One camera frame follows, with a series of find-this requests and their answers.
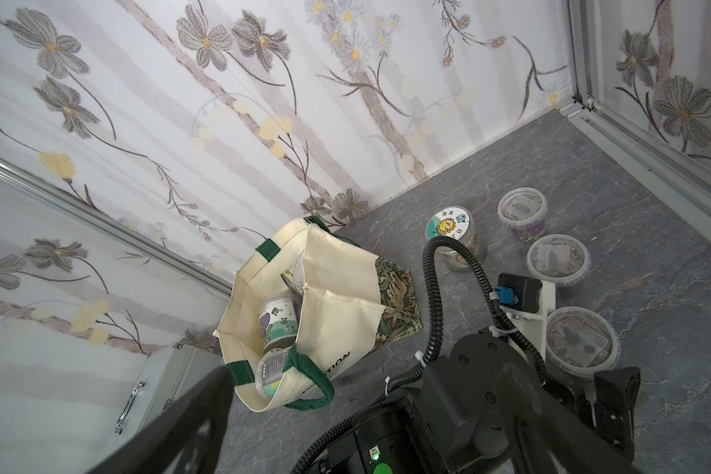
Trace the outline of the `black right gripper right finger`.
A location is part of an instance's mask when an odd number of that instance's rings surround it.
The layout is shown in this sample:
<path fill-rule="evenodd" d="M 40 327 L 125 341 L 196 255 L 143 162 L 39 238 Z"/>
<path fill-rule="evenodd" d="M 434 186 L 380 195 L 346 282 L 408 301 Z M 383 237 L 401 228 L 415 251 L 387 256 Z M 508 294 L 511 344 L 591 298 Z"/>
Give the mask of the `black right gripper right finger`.
<path fill-rule="evenodd" d="M 517 473 L 635 473 L 631 462 L 542 389 L 507 363 L 497 377 L 501 411 Z"/>

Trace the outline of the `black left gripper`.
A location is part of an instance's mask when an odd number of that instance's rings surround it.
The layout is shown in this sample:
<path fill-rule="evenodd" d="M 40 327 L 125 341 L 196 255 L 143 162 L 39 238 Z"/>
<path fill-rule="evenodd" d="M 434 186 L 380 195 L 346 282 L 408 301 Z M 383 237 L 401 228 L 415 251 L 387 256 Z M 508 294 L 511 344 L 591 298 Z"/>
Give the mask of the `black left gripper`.
<path fill-rule="evenodd" d="M 635 458 L 639 367 L 594 374 L 596 433 Z M 575 417 L 543 390 L 535 369 L 488 333 L 457 341 L 427 364 L 417 397 L 417 456 L 426 473 L 572 473 Z"/>

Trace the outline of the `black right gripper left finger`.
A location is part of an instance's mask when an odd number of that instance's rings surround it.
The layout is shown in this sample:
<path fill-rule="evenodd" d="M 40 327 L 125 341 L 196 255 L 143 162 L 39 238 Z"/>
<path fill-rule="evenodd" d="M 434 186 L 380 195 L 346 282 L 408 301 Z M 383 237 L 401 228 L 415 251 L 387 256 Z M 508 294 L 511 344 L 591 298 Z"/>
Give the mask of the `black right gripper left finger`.
<path fill-rule="evenodd" d="M 228 425 L 234 379 L 214 369 L 92 473 L 213 473 Z"/>

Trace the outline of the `clear jar brown contents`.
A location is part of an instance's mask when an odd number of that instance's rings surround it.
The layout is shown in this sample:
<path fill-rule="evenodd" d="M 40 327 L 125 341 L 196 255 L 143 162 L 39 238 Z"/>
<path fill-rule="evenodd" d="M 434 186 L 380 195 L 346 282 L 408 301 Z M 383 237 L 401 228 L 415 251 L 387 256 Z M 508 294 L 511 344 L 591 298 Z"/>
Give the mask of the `clear jar brown contents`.
<path fill-rule="evenodd" d="M 618 366 L 621 345 L 612 325 L 592 310 L 561 307 L 548 315 L 546 355 L 566 373 L 592 380 Z"/>

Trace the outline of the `clear jar grey contents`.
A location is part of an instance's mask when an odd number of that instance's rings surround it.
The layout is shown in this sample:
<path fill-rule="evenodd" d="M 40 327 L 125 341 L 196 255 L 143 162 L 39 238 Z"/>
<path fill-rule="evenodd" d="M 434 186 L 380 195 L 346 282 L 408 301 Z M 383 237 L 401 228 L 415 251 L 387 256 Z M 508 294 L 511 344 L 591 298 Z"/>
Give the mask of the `clear jar grey contents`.
<path fill-rule="evenodd" d="M 588 276 L 592 262 L 587 246 L 565 234 L 543 236 L 527 252 L 529 272 L 559 288 L 580 284 Z"/>

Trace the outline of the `white purple cartoon seed jar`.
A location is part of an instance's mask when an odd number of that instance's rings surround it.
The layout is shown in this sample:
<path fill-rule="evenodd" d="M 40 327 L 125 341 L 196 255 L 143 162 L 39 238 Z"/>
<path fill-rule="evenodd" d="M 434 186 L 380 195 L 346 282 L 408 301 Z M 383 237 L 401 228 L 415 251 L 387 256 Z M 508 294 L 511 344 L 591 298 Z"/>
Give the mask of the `white purple cartoon seed jar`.
<path fill-rule="evenodd" d="M 299 328 L 294 297 L 287 293 L 266 299 L 259 312 L 259 325 L 264 354 L 290 347 Z"/>

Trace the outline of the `clear purple label seed jar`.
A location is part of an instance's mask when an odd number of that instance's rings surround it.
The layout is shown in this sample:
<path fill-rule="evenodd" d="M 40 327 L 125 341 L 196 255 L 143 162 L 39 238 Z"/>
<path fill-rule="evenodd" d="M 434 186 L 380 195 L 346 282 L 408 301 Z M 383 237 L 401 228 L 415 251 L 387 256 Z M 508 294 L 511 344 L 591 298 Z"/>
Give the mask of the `clear purple label seed jar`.
<path fill-rule="evenodd" d="M 519 188 L 499 201 L 498 217 L 517 239 L 531 244 L 545 232 L 548 201 L 537 189 Z"/>

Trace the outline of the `white cartoon label seed jar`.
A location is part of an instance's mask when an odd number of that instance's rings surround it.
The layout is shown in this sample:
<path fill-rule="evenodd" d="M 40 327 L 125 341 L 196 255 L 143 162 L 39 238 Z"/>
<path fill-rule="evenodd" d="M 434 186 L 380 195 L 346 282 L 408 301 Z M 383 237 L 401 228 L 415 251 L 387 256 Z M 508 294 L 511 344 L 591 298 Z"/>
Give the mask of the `white cartoon label seed jar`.
<path fill-rule="evenodd" d="M 426 239 L 438 236 L 450 237 L 463 244 L 480 262 L 487 257 L 487 244 L 477 232 L 476 222 L 471 212 L 460 205 L 445 207 L 434 213 L 426 227 Z M 454 272 L 471 270 L 468 262 L 458 252 L 446 247 L 438 248 L 438 258 Z"/>

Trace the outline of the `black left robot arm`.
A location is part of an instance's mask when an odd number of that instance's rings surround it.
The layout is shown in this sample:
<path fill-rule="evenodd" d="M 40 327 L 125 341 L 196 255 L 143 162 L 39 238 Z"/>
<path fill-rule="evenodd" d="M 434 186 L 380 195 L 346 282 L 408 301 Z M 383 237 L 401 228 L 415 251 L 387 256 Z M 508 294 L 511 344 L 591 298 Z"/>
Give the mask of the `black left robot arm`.
<path fill-rule="evenodd" d="M 491 329 L 442 355 L 444 306 L 436 275 L 440 248 L 474 272 Z M 596 400 L 550 373 L 544 357 L 501 308 L 480 262 L 450 237 L 425 246 L 430 331 L 418 363 L 389 379 L 369 406 L 322 434 L 296 473 L 631 473 L 636 367 L 598 374 Z"/>

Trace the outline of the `grey label seed jar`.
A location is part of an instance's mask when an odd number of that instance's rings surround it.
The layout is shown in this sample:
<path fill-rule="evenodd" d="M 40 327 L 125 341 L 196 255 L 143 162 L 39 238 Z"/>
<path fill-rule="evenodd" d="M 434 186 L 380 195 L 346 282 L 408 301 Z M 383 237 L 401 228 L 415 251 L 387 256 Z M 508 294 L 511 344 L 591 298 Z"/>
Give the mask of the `grey label seed jar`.
<path fill-rule="evenodd" d="M 255 384 L 265 400 L 270 401 L 275 397 L 287 362 L 288 348 L 272 349 L 259 361 L 255 372 Z"/>

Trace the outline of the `cream canvas tote bag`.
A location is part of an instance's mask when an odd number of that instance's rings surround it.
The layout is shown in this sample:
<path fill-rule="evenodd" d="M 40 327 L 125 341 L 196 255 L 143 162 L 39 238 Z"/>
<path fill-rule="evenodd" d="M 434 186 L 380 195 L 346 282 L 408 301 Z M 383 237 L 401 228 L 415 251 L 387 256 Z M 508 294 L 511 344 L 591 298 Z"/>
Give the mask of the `cream canvas tote bag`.
<path fill-rule="evenodd" d="M 255 413 L 286 407 L 312 411 L 335 397 L 333 378 L 372 351 L 385 310 L 377 256 L 303 218 L 284 225 L 236 272 L 231 300 L 219 322 L 225 364 L 235 393 Z M 273 397 L 260 393 L 255 371 L 263 356 L 265 300 L 286 291 L 282 273 L 302 264 L 299 329 Z"/>

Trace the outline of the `grey metal case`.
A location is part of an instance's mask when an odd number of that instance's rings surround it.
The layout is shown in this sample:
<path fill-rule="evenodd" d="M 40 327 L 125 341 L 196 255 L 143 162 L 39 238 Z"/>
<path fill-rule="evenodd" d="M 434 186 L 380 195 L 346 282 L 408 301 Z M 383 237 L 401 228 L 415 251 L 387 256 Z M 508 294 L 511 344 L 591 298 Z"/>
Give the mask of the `grey metal case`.
<path fill-rule="evenodd" d="M 220 355 L 177 343 L 150 355 L 102 450 L 110 457 L 222 365 Z"/>

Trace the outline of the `green floral fabric pouch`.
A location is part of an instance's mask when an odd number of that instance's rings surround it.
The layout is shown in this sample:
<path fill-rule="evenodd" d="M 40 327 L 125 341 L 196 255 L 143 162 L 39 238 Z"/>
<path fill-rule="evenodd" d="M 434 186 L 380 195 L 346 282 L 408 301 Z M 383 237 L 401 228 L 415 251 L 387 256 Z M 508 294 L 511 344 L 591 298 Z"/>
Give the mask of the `green floral fabric pouch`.
<path fill-rule="evenodd" d="M 377 326 L 373 351 L 423 330 L 411 273 L 383 258 L 376 259 L 375 268 L 384 310 Z"/>

